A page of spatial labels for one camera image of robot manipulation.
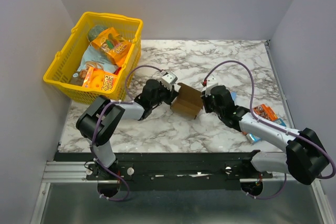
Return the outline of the brown cardboard paper box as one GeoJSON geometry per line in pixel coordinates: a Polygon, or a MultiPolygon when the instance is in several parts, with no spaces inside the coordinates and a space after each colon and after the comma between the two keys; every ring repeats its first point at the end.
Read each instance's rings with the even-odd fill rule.
{"type": "Polygon", "coordinates": [[[187,118],[196,119],[203,109],[202,93],[182,82],[177,85],[180,88],[178,96],[171,105],[171,110],[187,118]]]}

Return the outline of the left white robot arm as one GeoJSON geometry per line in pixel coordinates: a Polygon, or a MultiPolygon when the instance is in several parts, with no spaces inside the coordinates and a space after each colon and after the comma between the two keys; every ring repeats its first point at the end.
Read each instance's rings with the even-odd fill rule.
{"type": "Polygon", "coordinates": [[[121,120],[142,121],[162,103],[170,105],[179,94],[174,89],[177,77],[167,74],[160,80],[146,81],[142,93],[131,102],[110,100],[100,95],[76,122],[76,128],[88,139],[91,152],[100,164],[98,173],[104,179],[116,175],[116,155],[110,139],[121,120]]]}

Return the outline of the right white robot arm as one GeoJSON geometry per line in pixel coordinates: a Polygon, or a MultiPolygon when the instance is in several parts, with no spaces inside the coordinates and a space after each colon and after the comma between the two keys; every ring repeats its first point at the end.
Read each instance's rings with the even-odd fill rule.
{"type": "Polygon", "coordinates": [[[255,177],[259,172],[278,172],[310,185],[331,164],[313,130],[299,131],[257,118],[250,109],[235,105],[225,86],[204,87],[202,100],[205,112],[215,113],[227,127],[251,133],[281,150],[279,153],[259,151],[243,162],[241,171],[246,177],[255,177]]]}

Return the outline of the orange snack box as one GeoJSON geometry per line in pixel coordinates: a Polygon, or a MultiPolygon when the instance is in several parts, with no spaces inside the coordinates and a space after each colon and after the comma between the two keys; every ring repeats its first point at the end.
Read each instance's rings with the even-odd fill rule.
{"type": "Polygon", "coordinates": [[[256,115],[272,122],[278,119],[277,114],[266,104],[261,104],[254,107],[253,111],[256,115]]]}

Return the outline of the blue rectangular pack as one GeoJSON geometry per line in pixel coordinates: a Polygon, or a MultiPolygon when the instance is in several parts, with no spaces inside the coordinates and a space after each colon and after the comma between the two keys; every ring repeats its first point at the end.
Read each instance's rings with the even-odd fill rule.
{"type": "Polygon", "coordinates": [[[231,92],[230,93],[232,100],[235,102],[237,98],[237,93],[236,92],[231,92]]]}

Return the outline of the orange sponge daddy package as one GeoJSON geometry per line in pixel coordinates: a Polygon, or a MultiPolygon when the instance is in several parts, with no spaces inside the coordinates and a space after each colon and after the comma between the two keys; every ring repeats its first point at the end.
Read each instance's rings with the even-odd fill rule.
{"type": "Polygon", "coordinates": [[[117,78],[118,76],[113,73],[90,67],[84,78],[82,87],[96,91],[110,92],[113,89],[117,78]]]}

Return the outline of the teal white small packet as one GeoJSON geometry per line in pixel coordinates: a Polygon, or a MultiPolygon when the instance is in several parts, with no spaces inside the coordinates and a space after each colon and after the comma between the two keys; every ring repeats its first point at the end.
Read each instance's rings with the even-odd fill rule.
{"type": "Polygon", "coordinates": [[[286,127],[285,122],[283,121],[282,118],[277,118],[276,120],[273,121],[274,123],[286,127]]]}

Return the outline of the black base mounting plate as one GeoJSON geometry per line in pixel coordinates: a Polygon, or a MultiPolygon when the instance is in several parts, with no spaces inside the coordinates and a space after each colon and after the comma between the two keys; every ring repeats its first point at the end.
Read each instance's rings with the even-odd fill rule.
{"type": "Polygon", "coordinates": [[[131,191],[240,190],[242,184],[272,178],[259,172],[251,159],[257,151],[241,153],[117,153],[111,170],[89,164],[87,180],[131,191]]]}

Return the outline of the orange gummy candy bag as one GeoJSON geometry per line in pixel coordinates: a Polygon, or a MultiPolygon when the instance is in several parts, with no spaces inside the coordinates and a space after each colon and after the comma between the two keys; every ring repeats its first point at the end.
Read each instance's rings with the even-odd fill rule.
{"type": "Polygon", "coordinates": [[[113,65],[117,65],[119,68],[123,66],[132,45],[114,27],[103,30],[90,44],[94,49],[103,53],[113,65]]]}

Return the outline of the light blue snack bag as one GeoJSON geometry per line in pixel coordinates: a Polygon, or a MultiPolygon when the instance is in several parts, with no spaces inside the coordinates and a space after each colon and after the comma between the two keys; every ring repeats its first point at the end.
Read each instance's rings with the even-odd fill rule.
{"type": "Polygon", "coordinates": [[[109,73],[115,73],[118,69],[118,66],[112,64],[106,55],[97,51],[92,46],[88,46],[82,56],[81,63],[77,70],[78,76],[84,79],[90,67],[97,68],[109,73]]]}

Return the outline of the green round scouring pad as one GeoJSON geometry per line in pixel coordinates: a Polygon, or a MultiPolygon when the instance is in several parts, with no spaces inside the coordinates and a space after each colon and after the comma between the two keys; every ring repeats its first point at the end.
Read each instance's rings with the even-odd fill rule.
{"type": "Polygon", "coordinates": [[[89,42],[95,40],[99,36],[99,34],[105,31],[106,29],[108,29],[108,27],[103,25],[95,25],[94,27],[92,27],[87,35],[89,42]]]}

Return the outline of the yellow plastic basket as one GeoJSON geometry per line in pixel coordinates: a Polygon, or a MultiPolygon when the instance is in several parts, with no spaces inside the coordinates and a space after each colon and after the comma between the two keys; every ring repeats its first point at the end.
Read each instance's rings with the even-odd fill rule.
{"type": "Polygon", "coordinates": [[[141,33],[143,21],[119,14],[85,12],[71,30],[71,35],[62,50],[43,76],[47,84],[54,85],[73,101],[91,104],[97,96],[105,95],[112,100],[124,100],[125,87],[130,85],[133,75],[130,72],[138,65],[141,57],[141,33]],[[70,84],[70,79],[78,69],[82,55],[89,46],[87,33],[95,25],[114,27],[122,37],[132,42],[118,78],[110,92],[97,91],[70,84]]]}

